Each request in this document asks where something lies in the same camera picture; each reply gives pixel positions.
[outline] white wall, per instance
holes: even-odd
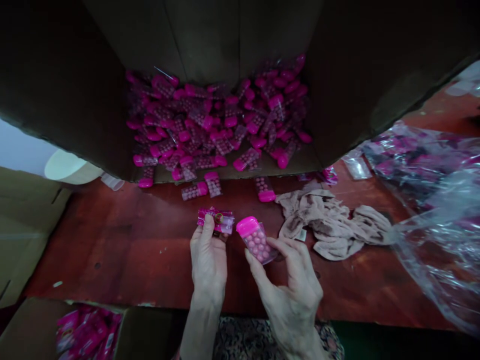
[[[45,164],[56,150],[52,144],[0,119],[0,166],[45,177]]]

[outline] left hand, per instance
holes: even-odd
[[[227,252],[225,242],[214,233],[214,218],[205,215],[205,224],[198,226],[190,240],[191,277],[194,295],[203,301],[221,302],[227,282]]]

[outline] white bucket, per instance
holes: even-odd
[[[78,156],[58,149],[45,165],[45,177],[69,184],[86,184],[103,174],[103,170]]]

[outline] brown cardboard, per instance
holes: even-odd
[[[57,320],[77,307],[58,300],[28,298],[0,337],[2,360],[56,360]],[[131,307],[123,312],[114,360],[167,359],[172,316],[160,309]]]
[[[124,125],[123,65],[233,84],[264,58],[306,52],[315,152],[297,154],[285,171],[267,161],[262,173],[286,175],[332,164],[480,52],[478,1],[84,2],[89,12],[78,0],[4,10],[0,116],[127,181],[139,170]],[[220,173],[248,175],[231,165]],[[159,169],[155,181],[172,180]]]
[[[58,182],[0,167],[0,308],[17,301],[70,194]]]

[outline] red wooden table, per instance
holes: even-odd
[[[467,116],[478,114],[480,101],[437,94],[423,109],[405,117],[408,124],[480,136]],[[335,164],[339,183],[330,188],[344,204],[369,205],[389,213],[396,223],[405,209],[376,177],[353,181],[343,162]],[[300,189],[294,177],[272,178],[277,194]],[[269,236],[284,221],[275,203],[258,201],[252,179],[222,182],[224,195],[183,202],[186,185],[155,185],[141,190],[125,184],[117,192],[100,180],[80,188],[68,204],[24,293],[29,297],[105,304],[188,309],[193,292],[189,240],[200,207],[232,210],[237,219],[255,216]],[[309,231],[306,244],[312,248]],[[265,316],[257,286],[237,234],[228,239],[223,311]],[[318,316],[329,320],[382,325],[453,329],[404,270],[389,247],[369,246],[339,262],[312,252],[313,267],[324,290]],[[287,280],[285,262],[265,266],[274,284]],[[62,285],[53,284],[62,281]]]

